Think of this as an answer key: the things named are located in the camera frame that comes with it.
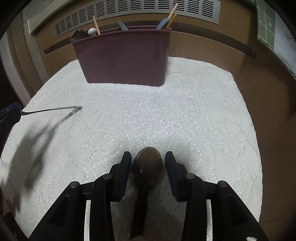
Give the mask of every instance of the brown spoon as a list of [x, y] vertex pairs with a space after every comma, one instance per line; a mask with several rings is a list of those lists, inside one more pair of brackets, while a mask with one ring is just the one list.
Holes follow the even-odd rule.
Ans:
[[161, 155], [153, 147], [142, 149], [133, 161], [131, 170], [138, 189], [138, 198], [133, 212], [130, 239], [143, 235], [148, 194], [158, 183], [162, 169]]

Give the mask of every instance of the white lace tablecloth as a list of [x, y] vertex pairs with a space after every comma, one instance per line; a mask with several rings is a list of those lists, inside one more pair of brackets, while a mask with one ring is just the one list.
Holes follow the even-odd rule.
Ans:
[[[26, 236], [71, 181], [94, 181], [120, 162], [124, 151], [133, 159], [146, 146], [158, 149], [163, 161], [172, 151], [177, 162], [204, 181], [227, 181], [259, 219], [262, 171], [256, 134], [231, 73], [205, 62], [169, 58], [161, 87], [89, 84], [76, 60], [24, 110], [73, 105], [83, 108], [74, 114], [58, 110], [22, 116], [5, 145], [1, 189]], [[130, 177], [123, 200], [112, 204], [116, 240], [128, 240], [136, 195]], [[143, 236], [180, 240], [185, 207], [172, 196], [163, 169], [149, 196]], [[209, 217], [209, 240], [211, 227]]]

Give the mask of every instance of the chopstick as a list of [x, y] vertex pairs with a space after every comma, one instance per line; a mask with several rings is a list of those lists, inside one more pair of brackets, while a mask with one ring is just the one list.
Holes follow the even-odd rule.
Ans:
[[175, 6], [173, 7], [172, 11], [170, 12], [168, 18], [170, 19], [172, 17], [172, 15], [174, 14], [174, 12], [176, 11], [177, 7], [178, 7], [178, 3], [175, 4]]
[[174, 19], [176, 18], [176, 16], [177, 16], [177, 14], [174, 14], [174, 15], [171, 17], [170, 21], [168, 22], [168, 24], [167, 24], [167, 26], [166, 26], [165, 28], [169, 28], [169, 27], [171, 27], [171, 25], [172, 25]]
[[96, 22], [96, 18], [93, 16], [93, 20], [94, 20], [94, 25], [96, 26], [96, 31], [98, 32], [98, 34], [101, 34], [98, 23]]

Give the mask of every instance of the dark spoon handle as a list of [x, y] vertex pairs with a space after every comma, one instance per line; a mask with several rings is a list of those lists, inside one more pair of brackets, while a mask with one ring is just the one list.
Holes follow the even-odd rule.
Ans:
[[143, 235], [148, 206], [147, 198], [148, 193], [138, 193], [138, 198], [133, 212], [133, 222], [131, 224], [130, 240], [139, 235]]

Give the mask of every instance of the white round knob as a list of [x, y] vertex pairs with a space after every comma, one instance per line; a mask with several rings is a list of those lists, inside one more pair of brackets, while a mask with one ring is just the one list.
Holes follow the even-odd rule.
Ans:
[[96, 28], [90, 28], [87, 33], [88, 33], [89, 36], [96, 35], [96, 33], [97, 33]]

